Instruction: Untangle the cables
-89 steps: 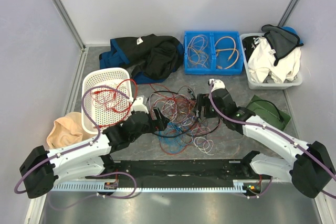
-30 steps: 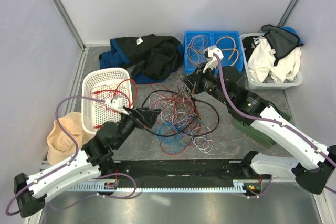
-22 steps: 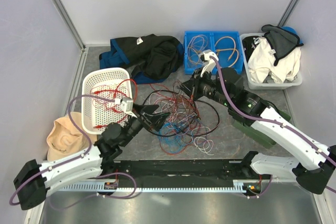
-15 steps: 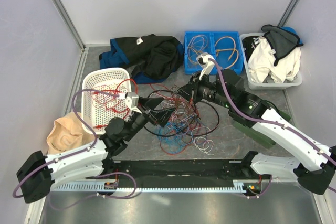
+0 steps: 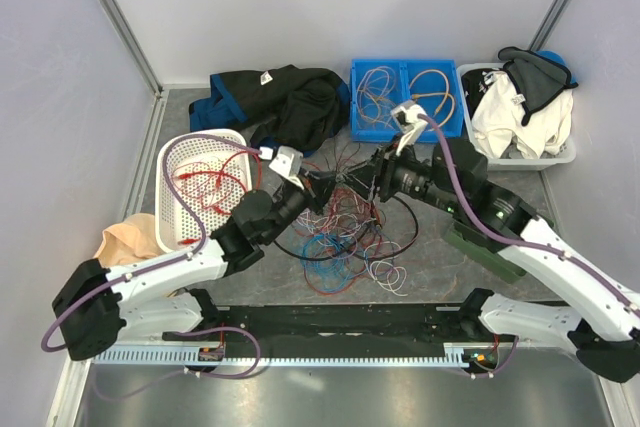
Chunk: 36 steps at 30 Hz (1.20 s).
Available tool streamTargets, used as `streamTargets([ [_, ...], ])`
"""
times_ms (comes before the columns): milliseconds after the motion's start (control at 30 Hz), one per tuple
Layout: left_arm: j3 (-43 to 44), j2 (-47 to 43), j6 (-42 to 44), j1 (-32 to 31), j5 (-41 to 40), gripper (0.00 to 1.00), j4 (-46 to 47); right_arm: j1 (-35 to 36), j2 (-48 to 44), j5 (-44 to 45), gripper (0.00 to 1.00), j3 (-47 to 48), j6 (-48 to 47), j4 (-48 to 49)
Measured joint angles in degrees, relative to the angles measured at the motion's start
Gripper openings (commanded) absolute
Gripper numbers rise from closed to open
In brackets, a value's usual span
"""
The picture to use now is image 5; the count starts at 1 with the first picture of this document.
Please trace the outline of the black cable teal connector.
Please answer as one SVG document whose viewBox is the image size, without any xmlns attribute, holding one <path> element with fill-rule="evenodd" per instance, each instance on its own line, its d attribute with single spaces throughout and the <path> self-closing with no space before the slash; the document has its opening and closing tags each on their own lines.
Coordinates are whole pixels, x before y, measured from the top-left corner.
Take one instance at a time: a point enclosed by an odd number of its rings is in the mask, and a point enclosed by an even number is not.
<svg viewBox="0 0 640 427">
<path fill-rule="evenodd" d="M 269 247 L 272 253 L 306 266 L 349 264 L 388 260 L 415 242 L 420 225 L 408 203 L 392 199 L 384 205 L 360 197 L 344 183 L 347 167 L 342 162 L 324 167 L 336 175 L 331 199 L 320 214 L 300 214 Z"/>
</svg>

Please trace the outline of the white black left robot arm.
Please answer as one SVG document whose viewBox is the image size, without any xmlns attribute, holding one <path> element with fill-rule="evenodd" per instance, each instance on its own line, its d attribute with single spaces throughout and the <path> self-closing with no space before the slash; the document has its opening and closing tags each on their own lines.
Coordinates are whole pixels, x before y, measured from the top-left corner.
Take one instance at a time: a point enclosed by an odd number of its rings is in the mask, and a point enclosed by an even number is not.
<svg viewBox="0 0 640 427">
<path fill-rule="evenodd" d="M 52 302 L 56 320 L 50 329 L 61 332 L 61 347 L 74 361 L 91 359 L 147 328 L 149 317 L 140 310 L 145 305 L 162 331 L 211 339 L 220 325 L 213 305 L 186 293 L 185 307 L 173 308 L 168 293 L 245 271 L 304 210 L 321 212 L 335 185 L 333 173 L 302 170 L 274 194 L 244 194 L 227 221 L 192 247 L 112 268 L 96 258 L 82 262 Z"/>
</svg>

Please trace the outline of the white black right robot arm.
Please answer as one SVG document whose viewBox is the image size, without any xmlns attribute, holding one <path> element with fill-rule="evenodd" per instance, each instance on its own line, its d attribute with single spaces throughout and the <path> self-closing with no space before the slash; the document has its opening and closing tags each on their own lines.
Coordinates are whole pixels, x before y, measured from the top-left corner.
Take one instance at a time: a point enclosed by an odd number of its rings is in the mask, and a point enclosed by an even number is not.
<svg viewBox="0 0 640 427">
<path fill-rule="evenodd" d="M 578 254 L 518 195 L 489 181 L 486 158 L 468 141 L 438 145 L 428 161 L 389 144 L 348 168 L 345 180 L 363 197 L 404 194 L 449 213 L 465 241 L 533 275 L 565 303 L 520 302 L 477 288 L 457 318 L 465 338 L 491 332 L 541 342 L 617 383 L 638 374 L 638 293 Z"/>
</svg>

